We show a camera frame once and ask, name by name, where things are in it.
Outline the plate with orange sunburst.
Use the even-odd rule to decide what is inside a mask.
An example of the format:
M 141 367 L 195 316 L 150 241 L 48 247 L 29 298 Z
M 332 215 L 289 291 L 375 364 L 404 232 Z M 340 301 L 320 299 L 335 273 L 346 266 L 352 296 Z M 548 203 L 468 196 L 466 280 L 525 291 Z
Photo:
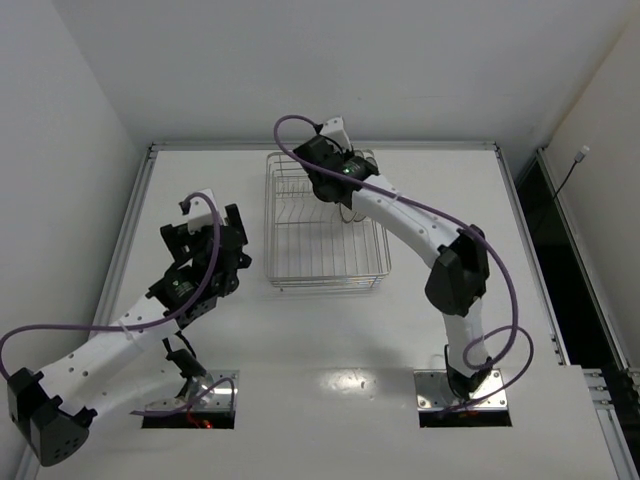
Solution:
M 338 213 L 341 222 L 344 224 L 361 223 L 366 219 L 365 215 L 353 211 L 342 204 L 338 205 Z

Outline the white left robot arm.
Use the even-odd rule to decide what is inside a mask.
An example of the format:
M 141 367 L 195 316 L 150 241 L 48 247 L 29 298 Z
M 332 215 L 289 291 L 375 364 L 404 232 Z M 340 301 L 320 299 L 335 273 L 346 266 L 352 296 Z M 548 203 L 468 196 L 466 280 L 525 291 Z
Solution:
M 107 411 L 94 398 L 105 393 L 108 380 L 213 310 L 251 265 L 237 205 L 219 212 L 212 200 L 190 198 L 181 208 L 186 222 L 160 230 L 172 264 L 127 312 L 93 327 L 94 337 L 38 371 L 1 372 L 10 418 L 41 466 L 57 465 L 83 446 L 93 421 Z

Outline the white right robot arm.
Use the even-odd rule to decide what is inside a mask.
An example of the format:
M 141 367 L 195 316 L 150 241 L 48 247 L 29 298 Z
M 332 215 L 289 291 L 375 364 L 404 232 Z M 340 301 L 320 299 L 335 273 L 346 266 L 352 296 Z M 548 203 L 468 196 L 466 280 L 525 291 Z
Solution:
M 317 135 L 293 150 L 316 197 L 379 223 L 408 245 L 429 267 L 425 294 L 443 315 L 446 371 L 454 394 L 467 400 L 490 373 L 482 325 L 482 296 L 489 276 L 487 252 L 468 232 L 448 220 L 400 202 L 376 162 L 341 152 Z

